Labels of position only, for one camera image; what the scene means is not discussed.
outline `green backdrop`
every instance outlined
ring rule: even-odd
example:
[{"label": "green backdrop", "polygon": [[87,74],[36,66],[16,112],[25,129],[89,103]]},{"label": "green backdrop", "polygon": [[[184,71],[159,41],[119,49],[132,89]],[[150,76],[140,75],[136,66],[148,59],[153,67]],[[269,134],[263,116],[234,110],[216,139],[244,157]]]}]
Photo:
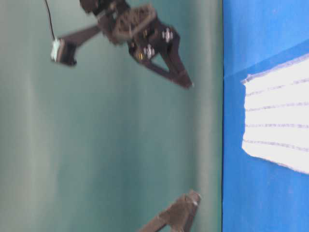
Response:
[{"label": "green backdrop", "polygon": [[[147,2],[182,37],[189,91],[101,35],[53,64],[43,1],[0,0],[1,232],[136,231],[189,189],[193,231],[221,230],[222,4],[128,0]],[[57,35],[95,23],[49,3]]]}]

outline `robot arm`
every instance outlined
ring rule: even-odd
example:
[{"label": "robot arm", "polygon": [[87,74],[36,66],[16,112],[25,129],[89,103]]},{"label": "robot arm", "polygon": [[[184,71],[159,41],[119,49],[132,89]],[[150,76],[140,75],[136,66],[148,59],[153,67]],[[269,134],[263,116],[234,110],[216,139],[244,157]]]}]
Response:
[{"label": "robot arm", "polygon": [[74,58],[76,49],[99,32],[100,28],[94,25],[73,34],[55,38],[51,53],[52,61],[68,66],[76,65]]},{"label": "robot arm", "polygon": [[[125,0],[80,0],[80,4],[86,13],[93,13],[97,17],[98,24],[55,38],[50,20],[54,40],[51,53],[53,61],[74,66],[76,49],[102,32],[114,45],[127,43],[129,54],[147,69],[183,88],[192,86],[178,53],[179,34],[173,27],[160,22],[156,10],[150,4],[137,8],[130,8]],[[156,55],[162,56],[169,70],[152,62]]]}]

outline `white cloth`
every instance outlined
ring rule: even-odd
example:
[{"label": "white cloth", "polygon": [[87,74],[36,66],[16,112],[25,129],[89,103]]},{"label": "white cloth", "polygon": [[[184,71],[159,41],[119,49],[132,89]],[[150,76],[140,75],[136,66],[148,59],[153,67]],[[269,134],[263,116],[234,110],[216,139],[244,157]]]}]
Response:
[{"label": "white cloth", "polygon": [[309,55],[248,75],[243,84],[242,148],[250,156],[309,174]]}]

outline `wire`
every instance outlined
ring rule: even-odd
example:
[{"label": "wire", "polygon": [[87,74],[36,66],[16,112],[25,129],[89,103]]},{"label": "wire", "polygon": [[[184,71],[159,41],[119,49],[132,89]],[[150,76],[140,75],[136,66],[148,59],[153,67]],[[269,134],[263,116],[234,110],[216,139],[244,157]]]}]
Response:
[{"label": "wire", "polygon": [[54,35],[54,30],[53,30],[52,18],[50,16],[49,6],[48,6],[48,3],[47,3],[47,0],[44,0],[44,2],[45,2],[45,5],[46,5],[47,14],[48,14],[50,33],[51,33],[52,39],[55,40],[55,35]]}]

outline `blue surface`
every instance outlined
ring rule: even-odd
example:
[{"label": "blue surface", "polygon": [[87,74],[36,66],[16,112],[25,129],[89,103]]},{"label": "blue surface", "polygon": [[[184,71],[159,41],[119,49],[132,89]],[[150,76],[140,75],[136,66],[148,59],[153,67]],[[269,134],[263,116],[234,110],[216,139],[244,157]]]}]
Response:
[{"label": "blue surface", "polygon": [[309,231],[309,175],[241,149],[241,80],[309,53],[309,2],[224,1],[223,232]]}]

